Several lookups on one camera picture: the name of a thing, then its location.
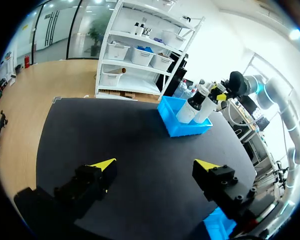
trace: white shelf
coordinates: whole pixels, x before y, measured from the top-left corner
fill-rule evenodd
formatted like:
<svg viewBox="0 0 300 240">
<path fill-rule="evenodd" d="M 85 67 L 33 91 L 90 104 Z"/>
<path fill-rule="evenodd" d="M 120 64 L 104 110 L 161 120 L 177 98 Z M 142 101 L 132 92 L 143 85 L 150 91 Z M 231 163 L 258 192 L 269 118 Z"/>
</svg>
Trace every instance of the white shelf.
<svg viewBox="0 0 300 240">
<path fill-rule="evenodd" d="M 139 40 L 139 41 L 143 41 L 145 43 L 149 43 L 149 44 L 153 44 L 153 45 L 156 45 L 156 46 L 160 46 L 161 48 L 163 49 L 168 49 L 169 51 L 172 51 L 174 53 L 177 53 L 179 55 L 182 54 L 181 51 L 173 48 L 173 47 L 170 47 L 168 45 L 165 45 L 163 43 L 159 43 L 158 41 L 155 41 L 153 39 L 150 39 L 150 38 L 146 38 L 146 37 L 142 37 L 142 36 L 136 36 L 136 35 L 133 35 L 133 34 L 130 34 L 128 32 L 122 32 L 122 31 L 110 31 L 110 35 L 116 35 L 116 36 L 121 36 L 121 37 L 126 37 L 126 38 L 130 38 L 130 39 L 136 39 L 136 40 Z"/>
<path fill-rule="evenodd" d="M 134 69 L 141 69 L 141 70 L 145 70 L 145 71 L 149 71 L 149 72 L 154 72 L 157 74 L 164 74 L 166 76 L 170 76 L 171 73 L 167 72 L 167 71 L 162 71 L 159 69 L 155 69 L 153 67 L 151 67 L 151 65 L 149 66 L 142 66 L 142 65 L 137 65 L 131 62 L 131 60 L 129 59 L 125 59 L 125 60 L 113 60 L 113 59 L 108 59 L 107 58 L 107 54 L 105 54 L 104 59 L 102 60 L 102 64 L 108 64 L 108 65 L 118 65 L 118 66 L 122 66 L 122 67 L 129 67 L 129 68 L 134 68 Z"/>
<path fill-rule="evenodd" d="M 141 12 L 154 15 L 158 18 L 161 18 L 163 20 L 166 20 L 174 25 L 177 25 L 180 28 L 184 29 L 190 29 L 195 31 L 194 27 L 192 27 L 188 22 L 185 20 L 182 20 L 176 16 L 171 15 L 167 11 L 163 11 L 161 9 L 158 9 L 156 7 L 150 6 L 148 4 L 137 2 L 134 0 L 124 0 L 123 7 L 133 9 L 133 10 L 139 10 Z"/>
<path fill-rule="evenodd" d="M 126 91 L 134 93 L 143 93 L 143 94 L 153 94 L 159 96 L 161 94 L 160 90 L 156 86 L 154 81 L 144 80 L 141 78 L 133 78 L 129 75 L 123 74 L 119 80 L 117 86 L 99 86 L 99 89 L 103 90 L 117 90 L 117 91 Z"/>
</svg>

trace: glass wall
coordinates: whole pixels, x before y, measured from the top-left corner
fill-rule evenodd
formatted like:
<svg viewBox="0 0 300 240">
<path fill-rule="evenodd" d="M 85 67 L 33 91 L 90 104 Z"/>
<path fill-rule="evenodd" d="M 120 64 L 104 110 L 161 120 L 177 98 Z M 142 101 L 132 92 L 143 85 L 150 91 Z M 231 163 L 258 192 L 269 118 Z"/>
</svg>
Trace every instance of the glass wall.
<svg viewBox="0 0 300 240">
<path fill-rule="evenodd" d="M 98 59 L 115 2 L 83 0 L 75 18 L 69 58 Z"/>
<path fill-rule="evenodd" d="M 79 0 L 52 0 L 44 4 L 38 20 L 34 62 L 66 59 L 68 37 Z"/>
<path fill-rule="evenodd" d="M 17 64 L 24 65 L 26 55 L 34 64 L 98 59 L 115 6 L 115 0 L 49 0 L 37 6 L 17 30 Z"/>
</svg>

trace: bottle cap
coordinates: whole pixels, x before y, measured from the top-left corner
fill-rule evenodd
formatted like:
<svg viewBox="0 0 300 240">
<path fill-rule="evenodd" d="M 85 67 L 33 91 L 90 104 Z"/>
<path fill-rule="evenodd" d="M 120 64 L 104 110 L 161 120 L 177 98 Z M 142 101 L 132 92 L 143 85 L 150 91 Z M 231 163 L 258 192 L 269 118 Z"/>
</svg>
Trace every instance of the bottle cap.
<svg viewBox="0 0 300 240">
<path fill-rule="evenodd" d="M 210 91 L 206 87 L 201 86 L 201 85 L 200 85 L 198 91 L 205 97 L 210 94 Z"/>
<path fill-rule="evenodd" d="M 214 84 L 213 83 L 210 83 L 210 82 L 206 82 L 205 83 L 205 87 L 206 87 L 206 89 L 208 89 L 208 90 L 211 90 L 211 88 L 214 86 Z"/>
<path fill-rule="evenodd" d="M 226 90 L 225 86 L 223 86 L 221 83 L 218 83 L 218 84 L 216 85 L 216 87 L 217 87 L 218 89 L 220 89 L 222 92 L 224 92 L 224 91 Z"/>
</svg>

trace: potted plant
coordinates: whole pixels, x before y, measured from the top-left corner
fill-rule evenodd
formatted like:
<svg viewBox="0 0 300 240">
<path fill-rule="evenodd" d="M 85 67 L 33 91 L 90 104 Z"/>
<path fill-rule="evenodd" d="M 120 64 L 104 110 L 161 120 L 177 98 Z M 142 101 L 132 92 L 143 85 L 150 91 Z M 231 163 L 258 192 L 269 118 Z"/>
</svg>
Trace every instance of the potted plant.
<svg viewBox="0 0 300 240">
<path fill-rule="evenodd" d="M 91 46 L 91 56 L 94 57 L 97 55 L 101 43 L 103 41 L 104 33 L 106 31 L 106 27 L 109 23 L 111 17 L 111 11 L 105 11 L 101 16 L 95 19 L 90 27 L 88 32 L 89 36 L 94 40 L 94 45 Z"/>
</svg>

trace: glass door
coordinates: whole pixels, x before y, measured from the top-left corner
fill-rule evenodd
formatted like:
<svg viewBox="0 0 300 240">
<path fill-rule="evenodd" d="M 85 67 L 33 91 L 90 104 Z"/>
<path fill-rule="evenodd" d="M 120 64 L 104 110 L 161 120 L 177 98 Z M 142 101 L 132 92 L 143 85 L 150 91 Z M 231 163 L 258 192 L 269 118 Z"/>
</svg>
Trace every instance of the glass door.
<svg viewBox="0 0 300 240">
<path fill-rule="evenodd" d="M 34 62 L 66 59 L 68 37 L 79 0 L 52 0 L 43 6 L 34 41 Z"/>
<path fill-rule="evenodd" d="M 116 2 L 83 0 L 75 18 L 69 58 L 99 59 L 106 27 Z"/>
</svg>

